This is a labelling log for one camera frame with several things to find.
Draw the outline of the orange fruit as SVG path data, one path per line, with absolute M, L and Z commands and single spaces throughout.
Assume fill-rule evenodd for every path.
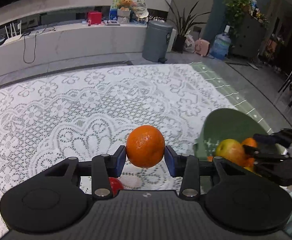
M 128 135 L 126 154 L 134 166 L 151 168 L 162 160 L 165 146 L 164 137 L 157 128 L 143 125 Z
M 253 138 L 246 138 L 241 142 L 244 149 L 244 167 L 252 168 L 255 162 L 254 154 L 258 151 L 258 144 Z

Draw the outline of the red tomato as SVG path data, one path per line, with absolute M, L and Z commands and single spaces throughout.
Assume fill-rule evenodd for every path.
M 111 185 L 111 189 L 112 189 L 112 193 L 114 197 L 118 194 L 120 190 L 124 189 L 123 184 L 117 178 L 109 177 L 109 183 Z

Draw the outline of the yellow red apple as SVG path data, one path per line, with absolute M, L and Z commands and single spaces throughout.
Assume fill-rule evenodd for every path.
M 246 166 L 247 156 L 244 148 L 234 139 L 225 139 L 217 146 L 215 156 L 223 157 L 241 167 Z

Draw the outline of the green plastic bowl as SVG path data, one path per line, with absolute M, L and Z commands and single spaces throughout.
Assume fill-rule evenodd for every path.
M 234 139 L 241 143 L 254 134 L 264 134 L 266 131 L 252 118 L 234 109 L 221 108 L 210 113 L 196 139 L 194 155 L 200 160 L 212 161 L 217 146 L 225 139 Z M 267 145 L 257 142 L 258 150 L 263 153 L 282 154 L 277 145 Z

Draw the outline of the white lace tablecloth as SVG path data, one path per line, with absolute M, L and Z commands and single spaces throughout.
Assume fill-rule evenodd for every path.
M 0 199 L 67 157 L 113 154 L 141 125 L 192 154 L 218 108 L 233 105 L 190 64 L 85 69 L 0 89 Z M 0 237 L 6 231 L 0 215 Z

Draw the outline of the blue water jug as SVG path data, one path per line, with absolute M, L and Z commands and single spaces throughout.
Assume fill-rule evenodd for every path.
M 231 45 L 231 39 L 229 37 L 230 26 L 226 25 L 224 32 L 218 34 L 215 37 L 213 46 L 211 47 L 210 54 L 219 60 L 224 60 L 228 54 L 229 47 Z

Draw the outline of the dark drawer cabinet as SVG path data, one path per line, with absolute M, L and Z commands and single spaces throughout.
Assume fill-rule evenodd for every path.
M 265 33 L 266 29 L 262 23 L 252 16 L 246 15 L 231 54 L 250 60 L 253 59 L 258 54 Z

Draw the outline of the grey pedal trash bin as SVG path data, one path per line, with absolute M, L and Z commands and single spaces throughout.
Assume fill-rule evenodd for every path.
M 148 61 L 165 63 L 172 31 L 173 27 L 166 22 L 149 21 L 142 57 Z

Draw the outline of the grey marble TV cabinet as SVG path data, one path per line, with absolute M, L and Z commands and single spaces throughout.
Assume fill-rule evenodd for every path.
M 0 46 L 0 76 L 28 67 L 78 57 L 143 50 L 145 25 L 74 23 L 32 32 Z

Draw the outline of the leafy green pothos plant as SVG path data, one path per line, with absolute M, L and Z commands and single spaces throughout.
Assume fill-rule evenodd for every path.
M 224 0 L 226 6 L 226 25 L 230 26 L 229 36 L 234 42 L 239 36 L 239 31 L 245 16 L 250 9 L 250 0 Z

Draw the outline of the potted long-leaf plant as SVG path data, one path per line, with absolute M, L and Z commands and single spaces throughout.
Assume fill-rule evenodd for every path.
M 165 0 L 165 2 L 173 14 L 173 18 L 167 20 L 172 22 L 176 27 L 176 37 L 172 49 L 177 53 L 183 53 L 183 47 L 187 39 L 188 31 L 190 31 L 190 29 L 195 25 L 206 24 L 206 22 L 198 21 L 197 19 L 198 17 L 210 14 L 211 12 L 208 11 L 200 14 L 193 13 L 194 9 L 199 3 L 199 0 L 197 0 L 196 3 L 192 6 L 188 14 L 186 14 L 185 9 L 183 9 L 182 13 L 180 13 L 174 0 L 171 0 L 170 3 L 167 0 Z

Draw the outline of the red box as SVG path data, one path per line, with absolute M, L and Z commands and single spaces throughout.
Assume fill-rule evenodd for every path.
M 87 23 L 89 26 L 98 25 L 102 22 L 102 13 L 98 11 L 90 11 L 87 13 Z

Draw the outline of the white wifi router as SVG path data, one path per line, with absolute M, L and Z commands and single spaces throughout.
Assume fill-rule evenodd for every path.
M 10 23 L 9 26 L 5 26 L 6 40 L 4 44 L 10 44 L 11 42 L 18 41 L 22 38 L 22 21 L 14 24 Z

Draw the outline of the teddy bear plush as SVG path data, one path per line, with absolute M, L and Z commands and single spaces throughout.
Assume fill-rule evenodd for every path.
M 130 22 L 131 8 L 133 0 L 118 0 L 117 2 L 117 21 L 119 24 Z

